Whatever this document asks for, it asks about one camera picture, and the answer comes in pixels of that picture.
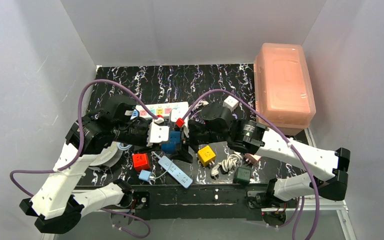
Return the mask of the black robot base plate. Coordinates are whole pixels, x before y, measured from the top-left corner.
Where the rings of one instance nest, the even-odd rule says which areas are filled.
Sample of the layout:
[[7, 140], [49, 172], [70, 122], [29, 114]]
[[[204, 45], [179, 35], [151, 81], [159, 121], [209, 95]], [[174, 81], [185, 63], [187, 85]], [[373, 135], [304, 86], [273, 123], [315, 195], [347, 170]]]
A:
[[247, 197], [264, 193], [267, 184], [134, 185], [135, 216], [159, 219], [245, 219], [261, 221], [262, 210]]

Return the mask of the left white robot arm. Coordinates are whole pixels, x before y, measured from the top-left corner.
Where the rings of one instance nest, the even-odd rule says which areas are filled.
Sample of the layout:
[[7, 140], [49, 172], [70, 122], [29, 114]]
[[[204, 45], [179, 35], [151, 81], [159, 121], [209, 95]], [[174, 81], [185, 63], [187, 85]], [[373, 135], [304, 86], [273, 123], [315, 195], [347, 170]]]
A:
[[80, 114], [69, 129], [58, 160], [42, 187], [20, 202], [21, 210], [35, 217], [35, 227], [44, 234], [65, 234], [86, 215], [108, 206], [135, 205], [132, 186], [118, 179], [89, 192], [73, 190], [86, 170], [113, 143], [146, 146], [148, 122], [132, 118], [137, 96], [114, 95], [102, 108]]

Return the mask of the white cube socket adapter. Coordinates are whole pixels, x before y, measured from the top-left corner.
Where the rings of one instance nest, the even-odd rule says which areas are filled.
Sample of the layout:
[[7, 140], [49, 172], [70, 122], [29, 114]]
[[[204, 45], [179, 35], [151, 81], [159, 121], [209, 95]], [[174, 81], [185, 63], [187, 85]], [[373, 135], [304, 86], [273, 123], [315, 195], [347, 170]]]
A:
[[222, 106], [228, 108], [231, 112], [233, 112], [239, 105], [239, 101], [235, 99], [233, 96], [228, 96], [224, 101]]

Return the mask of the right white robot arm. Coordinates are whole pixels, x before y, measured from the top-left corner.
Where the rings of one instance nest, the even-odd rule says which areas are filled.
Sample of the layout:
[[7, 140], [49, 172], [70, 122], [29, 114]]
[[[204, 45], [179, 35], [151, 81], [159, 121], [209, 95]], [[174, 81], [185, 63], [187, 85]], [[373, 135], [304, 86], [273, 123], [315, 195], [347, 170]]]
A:
[[250, 119], [236, 119], [232, 110], [210, 103], [201, 110], [203, 122], [183, 120], [186, 108], [172, 109], [169, 118], [175, 126], [186, 127], [186, 144], [198, 151], [199, 145], [227, 142], [241, 154], [266, 157], [306, 170], [290, 178], [274, 178], [263, 199], [287, 202], [318, 193], [320, 197], [342, 201], [348, 188], [351, 152], [346, 148], [323, 150], [282, 136], [274, 129]]

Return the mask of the red cube socket adapter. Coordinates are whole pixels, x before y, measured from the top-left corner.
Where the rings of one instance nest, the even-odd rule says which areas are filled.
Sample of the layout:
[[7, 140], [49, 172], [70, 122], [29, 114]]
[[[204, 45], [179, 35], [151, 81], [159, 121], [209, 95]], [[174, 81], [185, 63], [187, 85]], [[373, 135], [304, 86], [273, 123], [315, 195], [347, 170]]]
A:
[[140, 173], [142, 170], [149, 170], [150, 160], [147, 153], [135, 153], [132, 155], [133, 168]]

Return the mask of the white power strip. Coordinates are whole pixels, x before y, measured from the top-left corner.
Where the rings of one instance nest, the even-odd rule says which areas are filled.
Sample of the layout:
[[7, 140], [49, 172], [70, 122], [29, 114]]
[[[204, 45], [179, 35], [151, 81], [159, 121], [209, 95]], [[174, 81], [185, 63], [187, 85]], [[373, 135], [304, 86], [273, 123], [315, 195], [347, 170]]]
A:
[[[167, 119], [173, 109], [185, 109], [187, 111], [189, 109], [189, 104], [187, 101], [182, 101], [171, 103], [147, 104], [146, 107], [152, 114], [161, 115], [165, 119]], [[140, 104], [135, 107], [130, 119], [133, 120], [136, 117], [142, 117], [144, 119], [152, 118], [152, 116], [149, 115], [149, 113]]]

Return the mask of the blue cube socket adapter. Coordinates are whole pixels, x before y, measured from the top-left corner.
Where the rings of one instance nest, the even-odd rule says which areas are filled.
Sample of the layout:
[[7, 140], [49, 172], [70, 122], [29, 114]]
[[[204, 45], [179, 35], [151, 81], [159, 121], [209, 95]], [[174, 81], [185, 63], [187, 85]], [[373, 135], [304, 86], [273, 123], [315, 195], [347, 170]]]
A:
[[174, 154], [177, 151], [177, 146], [181, 143], [181, 132], [171, 131], [167, 143], [161, 145], [161, 150], [166, 154]]

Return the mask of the green cube socket adapter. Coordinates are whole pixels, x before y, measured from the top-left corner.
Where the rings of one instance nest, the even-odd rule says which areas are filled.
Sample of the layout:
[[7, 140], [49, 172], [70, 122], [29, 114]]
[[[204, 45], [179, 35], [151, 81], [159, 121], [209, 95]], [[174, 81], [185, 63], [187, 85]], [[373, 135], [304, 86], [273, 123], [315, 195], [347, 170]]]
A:
[[233, 175], [234, 184], [248, 185], [251, 181], [252, 169], [248, 167], [238, 167]]

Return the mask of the light blue charger plug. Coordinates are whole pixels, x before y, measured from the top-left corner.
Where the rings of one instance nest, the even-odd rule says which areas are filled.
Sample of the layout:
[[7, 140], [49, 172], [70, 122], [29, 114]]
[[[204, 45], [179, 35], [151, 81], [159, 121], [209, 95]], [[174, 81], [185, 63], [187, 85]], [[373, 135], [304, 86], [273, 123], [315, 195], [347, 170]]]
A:
[[141, 170], [139, 175], [138, 175], [138, 179], [141, 180], [141, 181], [144, 181], [144, 182], [150, 182], [151, 178], [152, 178], [153, 174], [151, 171], [148, 171], [148, 170]]

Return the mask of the pink cube socket adapter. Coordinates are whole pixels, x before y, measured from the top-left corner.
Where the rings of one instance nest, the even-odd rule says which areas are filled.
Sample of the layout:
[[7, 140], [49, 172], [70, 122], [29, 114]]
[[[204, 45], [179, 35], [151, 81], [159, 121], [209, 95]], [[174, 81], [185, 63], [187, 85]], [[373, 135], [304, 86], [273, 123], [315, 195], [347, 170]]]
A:
[[253, 166], [255, 166], [255, 165], [258, 165], [258, 164], [259, 164], [260, 159], [261, 159], [261, 156], [259, 156], [259, 155], [255, 155], [255, 154], [246, 153], [246, 154], [244, 155], [244, 158], [245, 158], [245, 161], [246, 161], [248, 164], [252, 164]]

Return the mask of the blue power strip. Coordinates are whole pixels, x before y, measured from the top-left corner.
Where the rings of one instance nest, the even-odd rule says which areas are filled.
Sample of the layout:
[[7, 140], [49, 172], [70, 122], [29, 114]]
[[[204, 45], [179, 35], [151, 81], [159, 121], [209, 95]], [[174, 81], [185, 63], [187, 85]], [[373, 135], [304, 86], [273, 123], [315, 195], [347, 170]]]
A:
[[193, 183], [193, 180], [168, 157], [160, 157], [158, 164], [185, 189], [188, 189]]

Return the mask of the yellow cube socket adapter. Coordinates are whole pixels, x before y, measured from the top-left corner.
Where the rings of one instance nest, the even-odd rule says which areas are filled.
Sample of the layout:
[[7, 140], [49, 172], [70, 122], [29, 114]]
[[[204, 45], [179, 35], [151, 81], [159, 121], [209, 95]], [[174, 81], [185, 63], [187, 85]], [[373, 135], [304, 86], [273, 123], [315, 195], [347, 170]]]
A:
[[213, 166], [215, 164], [216, 154], [209, 145], [198, 150], [197, 157], [204, 167]]

